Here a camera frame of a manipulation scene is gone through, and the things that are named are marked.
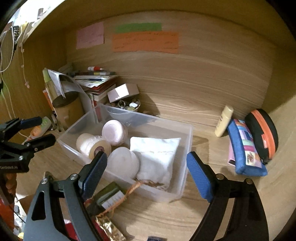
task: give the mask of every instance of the marker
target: marker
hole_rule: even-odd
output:
[[[98,66],[91,66],[87,68],[88,71],[105,71],[103,68]]]

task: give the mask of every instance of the cream colored bottle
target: cream colored bottle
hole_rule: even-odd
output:
[[[230,105],[226,105],[224,110],[222,111],[221,118],[216,126],[215,135],[217,137],[221,137],[225,132],[233,113],[233,107]]]

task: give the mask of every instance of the stack of books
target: stack of books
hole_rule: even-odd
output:
[[[107,93],[116,88],[116,77],[118,75],[115,72],[104,70],[98,72],[78,72],[74,79],[94,102],[93,106],[96,106],[96,102],[102,104],[108,102]]]

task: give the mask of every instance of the sticky note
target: sticky note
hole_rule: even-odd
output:
[[[123,34],[129,32],[161,31],[161,23],[128,23],[116,26],[115,33]]]
[[[113,52],[154,51],[178,53],[179,34],[168,31],[145,31],[114,34]]]
[[[104,43],[103,22],[95,23],[77,31],[76,49],[89,48]]]

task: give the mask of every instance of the blue pencil case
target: blue pencil case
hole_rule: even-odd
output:
[[[235,157],[235,172],[247,176],[266,176],[267,169],[261,162],[245,122],[233,119],[227,130]]]

